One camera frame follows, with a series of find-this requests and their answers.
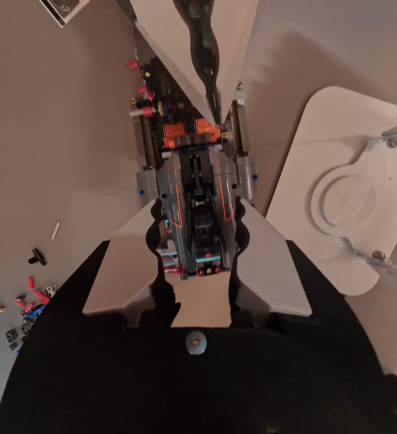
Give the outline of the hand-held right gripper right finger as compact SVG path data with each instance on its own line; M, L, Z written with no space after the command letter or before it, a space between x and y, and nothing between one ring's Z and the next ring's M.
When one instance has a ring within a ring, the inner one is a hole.
M235 201L235 243L228 299L231 319L242 312L265 325L272 314L308 318L313 311L286 238L244 198Z

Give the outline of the lego sticker sheet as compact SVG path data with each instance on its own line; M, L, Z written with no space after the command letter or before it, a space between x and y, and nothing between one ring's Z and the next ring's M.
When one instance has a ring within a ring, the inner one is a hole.
M91 0L40 0L39 2L63 29Z

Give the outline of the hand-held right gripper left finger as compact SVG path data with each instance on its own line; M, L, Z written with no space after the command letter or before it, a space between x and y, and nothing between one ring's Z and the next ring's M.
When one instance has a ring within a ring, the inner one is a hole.
M161 242L162 201L151 200L111 237L87 301L86 317L120 314L129 327L171 327L180 311L166 280Z

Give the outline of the pile of loose lego pieces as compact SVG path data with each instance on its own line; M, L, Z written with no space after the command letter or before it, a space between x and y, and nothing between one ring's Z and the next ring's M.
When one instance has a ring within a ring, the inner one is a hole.
M0 304L0 334L3 333L7 347L16 353L19 352L22 344L27 340L36 320L57 293L55 283L45 289L39 289L36 287L32 276L28 278L27 284L28 290L12 300L12 312L17 313L18 318L12 321L12 326L6 326L6 330L1 329L1 324L8 324L4 318L8 319L5 313L10 310L10 307L3 303Z

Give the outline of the large lego car chassis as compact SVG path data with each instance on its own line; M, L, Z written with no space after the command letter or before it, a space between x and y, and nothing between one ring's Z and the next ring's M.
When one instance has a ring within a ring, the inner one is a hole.
M126 68L140 74L136 95L130 98L130 117L134 125L136 148L141 158L137 175L142 204L148 203L147 190L156 190L156 173L174 151L199 147L221 150L235 160L239 194L251 205L257 194L258 173L255 159L249 156L250 137L245 112L245 94L239 82L234 100L223 123L216 126L192 105L163 63L152 55L147 62L138 56Z

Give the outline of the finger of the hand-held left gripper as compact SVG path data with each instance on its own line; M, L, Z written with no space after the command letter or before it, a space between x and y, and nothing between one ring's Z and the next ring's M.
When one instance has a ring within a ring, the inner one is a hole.
M136 26L192 105L215 125L191 59L190 30L171 0L132 0Z
M214 125L225 120L236 94L258 3L198 2L198 75Z

